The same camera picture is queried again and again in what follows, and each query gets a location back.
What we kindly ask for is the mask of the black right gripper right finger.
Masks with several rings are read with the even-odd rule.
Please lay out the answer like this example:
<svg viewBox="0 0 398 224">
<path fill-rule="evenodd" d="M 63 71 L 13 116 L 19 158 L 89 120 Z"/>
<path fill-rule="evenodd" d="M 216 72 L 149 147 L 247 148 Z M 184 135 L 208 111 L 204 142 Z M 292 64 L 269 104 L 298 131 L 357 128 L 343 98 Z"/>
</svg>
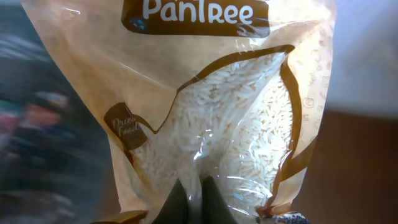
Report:
<svg viewBox="0 0 398 224">
<path fill-rule="evenodd" d="M 202 182 L 202 219 L 202 224 L 237 224 L 212 176 Z"/>
</svg>

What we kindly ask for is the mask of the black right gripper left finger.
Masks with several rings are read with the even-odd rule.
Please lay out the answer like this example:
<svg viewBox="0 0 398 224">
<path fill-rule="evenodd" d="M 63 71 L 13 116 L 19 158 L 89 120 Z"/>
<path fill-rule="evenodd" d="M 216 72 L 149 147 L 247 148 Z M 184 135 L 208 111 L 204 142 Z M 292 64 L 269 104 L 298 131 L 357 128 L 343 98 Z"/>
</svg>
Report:
<svg viewBox="0 0 398 224">
<path fill-rule="evenodd" d="M 181 181 L 177 179 L 152 224 L 187 224 L 188 216 L 187 195 Z"/>
</svg>

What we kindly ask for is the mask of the beige pouch white contents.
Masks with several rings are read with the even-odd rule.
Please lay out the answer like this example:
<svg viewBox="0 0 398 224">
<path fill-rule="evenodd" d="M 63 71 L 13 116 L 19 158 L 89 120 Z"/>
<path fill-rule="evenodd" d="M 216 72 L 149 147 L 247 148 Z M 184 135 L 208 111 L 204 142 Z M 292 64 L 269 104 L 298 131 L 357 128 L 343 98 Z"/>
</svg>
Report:
<svg viewBox="0 0 398 224">
<path fill-rule="evenodd" d="M 329 0 L 36 0 L 22 7 L 108 135 L 122 222 L 152 223 L 179 179 L 202 223 L 214 178 L 237 223 L 292 210 L 322 121 Z"/>
</svg>

